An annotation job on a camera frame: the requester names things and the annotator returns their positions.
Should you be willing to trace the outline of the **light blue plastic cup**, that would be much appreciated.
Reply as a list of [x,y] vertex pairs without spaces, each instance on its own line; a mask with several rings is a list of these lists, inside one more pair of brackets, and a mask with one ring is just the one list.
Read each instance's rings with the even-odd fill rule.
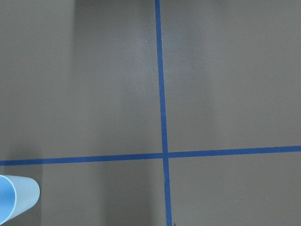
[[40,186],[28,177],[0,176],[0,223],[32,208],[40,197]]

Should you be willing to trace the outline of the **blue tape line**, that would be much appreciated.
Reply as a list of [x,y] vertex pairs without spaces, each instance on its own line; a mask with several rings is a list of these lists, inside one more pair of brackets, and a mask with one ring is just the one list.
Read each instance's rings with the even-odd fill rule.
[[129,161],[129,160],[151,160],[163,158],[188,158],[188,157],[207,157],[207,156],[228,156],[264,153],[290,153],[300,152],[300,146],[282,147],[261,147],[261,148],[242,148],[225,150],[207,151],[184,151],[164,153],[140,153],[140,154],[119,154],[104,156],[83,156],[83,157],[63,157],[63,158],[44,158],[44,159],[23,159],[23,160],[1,160],[1,166],[20,166],[20,165],[43,165],[43,164],[65,164],[65,163],[84,163],[84,162],[105,162],[105,161]]
[[158,85],[159,85],[166,225],[171,226],[173,224],[173,221],[172,221],[171,188],[170,188],[169,156],[168,156],[168,140],[167,140],[167,124],[166,124],[166,100],[165,100],[165,83],[164,83],[163,50],[162,50],[161,13],[160,13],[159,0],[155,0],[155,20],[156,20]]

